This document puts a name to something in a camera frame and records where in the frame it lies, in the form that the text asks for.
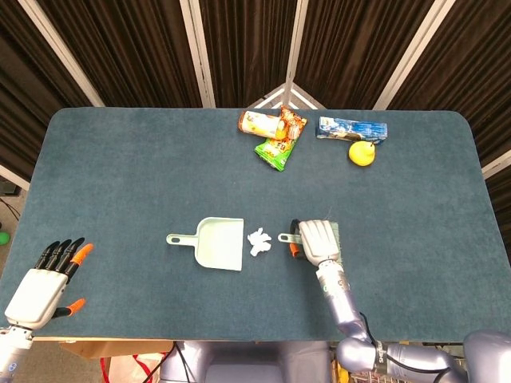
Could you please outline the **blue table cloth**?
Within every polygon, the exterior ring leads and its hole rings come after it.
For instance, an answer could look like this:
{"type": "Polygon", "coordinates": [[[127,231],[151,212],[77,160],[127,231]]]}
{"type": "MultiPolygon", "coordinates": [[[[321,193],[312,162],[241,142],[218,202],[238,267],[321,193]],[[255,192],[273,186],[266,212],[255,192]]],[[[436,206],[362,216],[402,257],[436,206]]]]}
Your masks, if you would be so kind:
{"type": "Polygon", "coordinates": [[[65,290],[86,298],[43,337],[336,340],[307,261],[277,240],[239,272],[166,243],[206,217],[277,236],[293,219],[339,225],[343,265],[372,333],[454,341],[511,330],[511,268],[466,119],[448,111],[339,110],[387,124],[368,168],[315,135],[307,111],[283,172],[237,128],[237,109],[63,109],[50,121],[0,278],[0,326],[23,276],[56,240],[93,252],[65,290]]]}

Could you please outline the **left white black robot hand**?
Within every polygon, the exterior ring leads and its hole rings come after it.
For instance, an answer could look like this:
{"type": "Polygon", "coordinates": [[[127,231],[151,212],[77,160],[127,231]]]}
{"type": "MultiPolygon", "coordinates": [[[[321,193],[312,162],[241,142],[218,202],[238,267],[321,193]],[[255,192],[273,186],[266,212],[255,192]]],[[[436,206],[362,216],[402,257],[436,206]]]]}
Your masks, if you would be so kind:
{"type": "Polygon", "coordinates": [[[51,243],[30,268],[5,310],[11,327],[31,331],[43,328],[50,320],[71,317],[86,304],[85,298],[60,306],[71,279],[93,251],[92,243],[83,237],[51,243]]]}

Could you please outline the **white tissue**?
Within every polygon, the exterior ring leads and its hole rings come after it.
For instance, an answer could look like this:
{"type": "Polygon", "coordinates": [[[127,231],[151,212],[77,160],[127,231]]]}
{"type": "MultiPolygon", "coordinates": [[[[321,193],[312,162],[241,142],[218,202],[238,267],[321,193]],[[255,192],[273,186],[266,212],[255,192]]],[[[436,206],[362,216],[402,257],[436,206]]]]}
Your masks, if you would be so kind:
{"type": "Polygon", "coordinates": [[[262,227],[248,235],[248,242],[252,246],[250,254],[253,257],[271,249],[271,236],[265,233],[262,227]]]}

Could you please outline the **yellow pear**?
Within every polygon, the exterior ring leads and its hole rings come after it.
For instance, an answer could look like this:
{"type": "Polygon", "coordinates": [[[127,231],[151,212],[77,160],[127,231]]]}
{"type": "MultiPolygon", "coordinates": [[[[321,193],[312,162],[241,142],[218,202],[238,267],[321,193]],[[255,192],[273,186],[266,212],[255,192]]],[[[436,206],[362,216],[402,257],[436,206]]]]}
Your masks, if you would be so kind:
{"type": "Polygon", "coordinates": [[[369,141],[354,142],[349,148],[348,157],[360,167],[369,166],[376,157],[375,145],[369,141]]]}

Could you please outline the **green snack bag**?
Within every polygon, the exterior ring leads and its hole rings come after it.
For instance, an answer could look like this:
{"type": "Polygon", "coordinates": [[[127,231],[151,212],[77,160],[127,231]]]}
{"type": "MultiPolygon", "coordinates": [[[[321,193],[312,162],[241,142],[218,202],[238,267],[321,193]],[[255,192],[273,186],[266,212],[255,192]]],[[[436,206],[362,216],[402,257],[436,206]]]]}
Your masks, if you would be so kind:
{"type": "Polygon", "coordinates": [[[279,172],[283,172],[297,140],[285,138],[276,140],[267,138],[255,147],[254,152],[267,164],[279,172]]]}

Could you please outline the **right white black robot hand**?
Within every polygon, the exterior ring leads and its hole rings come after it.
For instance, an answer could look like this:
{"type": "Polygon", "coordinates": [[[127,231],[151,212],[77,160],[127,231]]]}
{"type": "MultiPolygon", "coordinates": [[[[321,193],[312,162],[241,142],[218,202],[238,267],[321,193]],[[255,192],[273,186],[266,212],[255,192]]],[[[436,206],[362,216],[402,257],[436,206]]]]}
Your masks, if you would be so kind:
{"type": "Polygon", "coordinates": [[[340,260],[340,247],[331,221],[293,219],[290,231],[293,235],[299,235],[303,242],[289,244],[294,258],[306,258],[316,267],[326,261],[340,260]]]}

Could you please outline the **white partition frame post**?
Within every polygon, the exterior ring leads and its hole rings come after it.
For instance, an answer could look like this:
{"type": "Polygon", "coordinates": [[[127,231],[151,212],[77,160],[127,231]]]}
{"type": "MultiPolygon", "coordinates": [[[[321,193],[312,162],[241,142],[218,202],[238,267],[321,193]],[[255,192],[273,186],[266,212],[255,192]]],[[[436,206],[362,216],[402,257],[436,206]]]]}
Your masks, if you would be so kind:
{"type": "Polygon", "coordinates": [[[484,180],[496,175],[511,165],[511,149],[484,166],[481,171],[484,180]]]}
{"type": "Polygon", "coordinates": [[[95,86],[78,63],[77,59],[50,21],[46,12],[41,8],[37,0],[17,0],[20,7],[32,21],[36,29],[43,36],[50,48],[56,54],[69,75],[77,83],[77,86],[84,93],[94,107],[105,107],[95,86]]]}
{"type": "Polygon", "coordinates": [[[216,101],[200,12],[200,1],[180,0],[180,8],[202,105],[204,108],[214,109],[216,101]]]}
{"type": "Polygon", "coordinates": [[[12,172],[10,169],[6,168],[5,166],[0,164],[0,176],[8,181],[10,181],[12,184],[17,185],[21,189],[28,191],[30,188],[30,182],[27,180],[24,180],[21,176],[18,174],[12,172]]]}
{"type": "Polygon", "coordinates": [[[252,104],[251,108],[277,109],[281,105],[287,105],[292,109],[325,109],[311,94],[295,83],[308,5],[309,0],[297,0],[285,82],[252,104]]]}
{"type": "Polygon", "coordinates": [[[386,110],[410,75],[457,0],[434,0],[426,16],[376,100],[373,110],[386,110]]]}

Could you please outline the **dark brown pleated curtain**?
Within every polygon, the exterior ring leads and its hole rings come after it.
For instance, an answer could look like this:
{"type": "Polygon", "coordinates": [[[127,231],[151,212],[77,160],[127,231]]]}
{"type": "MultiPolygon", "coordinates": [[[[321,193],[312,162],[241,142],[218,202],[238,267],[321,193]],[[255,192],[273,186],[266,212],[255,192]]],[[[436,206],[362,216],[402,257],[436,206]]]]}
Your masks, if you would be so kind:
{"type": "Polygon", "coordinates": [[[31,180],[52,116],[90,105],[18,0],[0,0],[0,165],[31,180]]]}
{"type": "Polygon", "coordinates": [[[309,0],[294,82],[328,109],[372,109],[434,0],[309,0]]]}
{"type": "Polygon", "coordinates": [[[285,82],[297,0],[199,4],[216,107],[247,107],[285,82]]]}
{"type": "Polygon", "coordinates": [[[37,0],[105,105],[202,105],[180,0],[37,0]]]}
{"type": "Polygon", "coordinates": [[[456,0],[389,105],[450,110],[482,166],[511,149],[511,0],[456,0]]]}

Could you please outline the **red white plastic bag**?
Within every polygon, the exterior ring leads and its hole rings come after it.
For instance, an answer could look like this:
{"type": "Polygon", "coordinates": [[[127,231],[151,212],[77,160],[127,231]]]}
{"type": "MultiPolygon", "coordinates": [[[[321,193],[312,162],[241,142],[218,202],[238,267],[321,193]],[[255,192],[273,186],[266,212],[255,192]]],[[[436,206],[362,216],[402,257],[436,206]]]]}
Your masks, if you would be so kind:
{"type": "Polygon", "coordinates": [[[102,357],[103,383],[142,383],[163,357],[163,353],[102,357]]]}

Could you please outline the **mint green hand broom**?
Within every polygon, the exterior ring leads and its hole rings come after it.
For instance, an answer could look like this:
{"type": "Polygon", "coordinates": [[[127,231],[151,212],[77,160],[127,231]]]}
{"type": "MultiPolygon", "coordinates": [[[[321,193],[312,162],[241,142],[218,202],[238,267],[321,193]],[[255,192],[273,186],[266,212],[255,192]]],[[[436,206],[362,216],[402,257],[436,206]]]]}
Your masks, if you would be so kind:
{"type": "MultiPolygon", "coordinates": [[[[301,234],[299,231],[299,219],[293,219],[290,224],[290,233],[280,233],[278,234],[278,240],[281,243],[287,243],[290,248],[291,255],[294,259],[306,259],[307,256],[305,254],[305,250],[302,243],[301,234]]],[[[339,235],[339,225],[336,222],[330,221],[332,231],[334,233],[334,237],[337,243],[337,247],[339,251],[341,251],[340,244],[340,235],[339,235]]]]}

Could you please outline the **blue cookie package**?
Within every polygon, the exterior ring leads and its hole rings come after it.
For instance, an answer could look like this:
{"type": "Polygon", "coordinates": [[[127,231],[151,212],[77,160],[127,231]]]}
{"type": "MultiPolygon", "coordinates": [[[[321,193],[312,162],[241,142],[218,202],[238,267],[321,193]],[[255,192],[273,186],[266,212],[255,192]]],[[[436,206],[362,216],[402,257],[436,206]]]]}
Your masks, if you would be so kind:
{"type": "Polygon", "coordinates": [[[319,139],[368,141],[379,144],[388,137],[388,128],[387,124],[382,122],[321,116],[315,135],[319,139]]]}

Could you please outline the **brown cardboard box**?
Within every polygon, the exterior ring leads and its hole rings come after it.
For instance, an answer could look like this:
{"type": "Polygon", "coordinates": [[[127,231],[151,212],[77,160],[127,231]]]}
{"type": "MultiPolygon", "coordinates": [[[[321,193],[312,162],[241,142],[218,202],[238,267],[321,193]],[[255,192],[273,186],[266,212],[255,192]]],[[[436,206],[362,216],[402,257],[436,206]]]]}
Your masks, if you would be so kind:
{"type": "Polygon", "coordinates": [[[165,353],[172,349],[174,341],[170,340],[95,340],[61,342],[60,346],[77,356],[94,359],[101,357],[118,357],[135,354],[165,353]]]}

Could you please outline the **mint green plastic dustpan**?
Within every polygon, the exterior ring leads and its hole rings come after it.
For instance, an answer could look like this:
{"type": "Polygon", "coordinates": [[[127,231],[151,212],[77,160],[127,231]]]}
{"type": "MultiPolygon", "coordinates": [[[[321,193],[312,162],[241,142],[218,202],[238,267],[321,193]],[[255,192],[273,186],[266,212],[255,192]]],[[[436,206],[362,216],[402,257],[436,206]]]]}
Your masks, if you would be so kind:
{"type": "Polygon", "coordinates": [[[242,271],[243,219],[206,217],[197,224],[194,235],[168,234],[166,242],[193,247],[195,260],[202,267],[242,271]]]}

